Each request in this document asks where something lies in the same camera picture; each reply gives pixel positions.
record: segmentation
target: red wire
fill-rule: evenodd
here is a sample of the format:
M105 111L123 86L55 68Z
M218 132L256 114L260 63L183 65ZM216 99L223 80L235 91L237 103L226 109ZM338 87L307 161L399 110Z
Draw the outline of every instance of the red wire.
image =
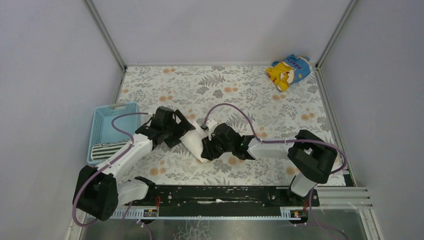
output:
M160 204L161 204L161 197L157 196L156 197L156 214L158 214L158 208Z
M306 208L308 208L308 200L305 201L305 205L303 206L303 212L306 210Z

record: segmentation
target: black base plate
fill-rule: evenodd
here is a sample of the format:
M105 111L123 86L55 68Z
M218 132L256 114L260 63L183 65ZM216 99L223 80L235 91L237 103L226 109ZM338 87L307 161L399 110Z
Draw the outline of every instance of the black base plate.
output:
M133 201L133 206L156 206L160 217L272 217L280 207L302 208L308 197L288 195L286 186L189 186L156 185L148 191L154 198ZM316 190L312 207L320 201Z

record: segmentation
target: table surface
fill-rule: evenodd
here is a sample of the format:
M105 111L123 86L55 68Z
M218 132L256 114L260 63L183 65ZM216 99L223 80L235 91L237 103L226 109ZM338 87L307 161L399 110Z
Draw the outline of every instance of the table surface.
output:
M206 113L219 103L241 108L261 138L285 138L306 129L333 143L321 95L315 79L278 91L267 77L265 66L130 66L118 102L138 102L141 112L159 106L179 109L187 119L201 124ZM247 121L229 106L210 115L227 123L241 135L251 135ZM333 169L340 166L337 159ZM165 144L137 162L122 182L142 176L169 185L270 185L288 186L299 173L287 158L240 160L230 153L200 163L182 144ZM326 186L345 186L341 173L330 176Z

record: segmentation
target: metal corner post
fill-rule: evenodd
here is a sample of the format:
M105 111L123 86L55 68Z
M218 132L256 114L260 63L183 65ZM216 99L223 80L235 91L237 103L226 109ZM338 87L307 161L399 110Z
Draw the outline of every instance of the metal corner post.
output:
M100 31L101 35L103 36L104 40L106 41L107 46L109 47L113 57L115 58L116 62L118 63L119 67L122 71L125 71L126 65L124 60L121 57L121 54L119 53L117 47L114 44L114 41L112 40L111 36L109 35L108 30L106 29L105 24L102 21L102 18L99 15L99 12L96 9L96 6L94 5L92 0L83 0L85 5L87 6L87 9L92 16L94 22L96 23L98 30Z
M340 21L337 24L337 27L335 28L334 32L331 35L330 40L328 41L327 45L325 46L324 51L322 52L321 56L318 58L318 61L316 62L316 68L319 71L321 66L324 64L327 55L329 54L331 48L333 47L334 43L336 42L337 37L339 36L340 32L343 29L343 26L346 23L346 20L351 15L353 9L355 8L356 4L359 0L350 0L349 4L346 7L346 10L344 11L343 15L340 18Z

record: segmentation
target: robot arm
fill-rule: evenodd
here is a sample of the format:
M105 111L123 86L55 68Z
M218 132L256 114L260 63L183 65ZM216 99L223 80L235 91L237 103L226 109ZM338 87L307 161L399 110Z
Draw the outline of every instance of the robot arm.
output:
M97 172L97 169L109 166L83 190L76 205L78 209L105 221L114 213L117 206L144 199L150 187L144 181L133 179L120 184L117 184L117 181L156 146L165 142L169 148L172 148L181 142L180 138L188 131L195 129L179 110L173 111L163 106L156 110L156 114L149 122L150 125L145 123L135 131L133 142L128 142L108 160L96 167L86 165L82 168L73 201L82 185Z
M240 136L227 124L217 125L213 120L209 120L204 129L209 129L209 137L202 139L201 157L208 160L219 158L226 152L231 152L241 160L281 159L282 156L288 156L300 171L292 180L289 192L300 197L305 197L317 184L325 184L328 181L337 157L335 149L321 144L301 141L285 143L294 139L322 142L308 130L300 130L296 136L286 139L267 139L268 143L265 144L253 135Z

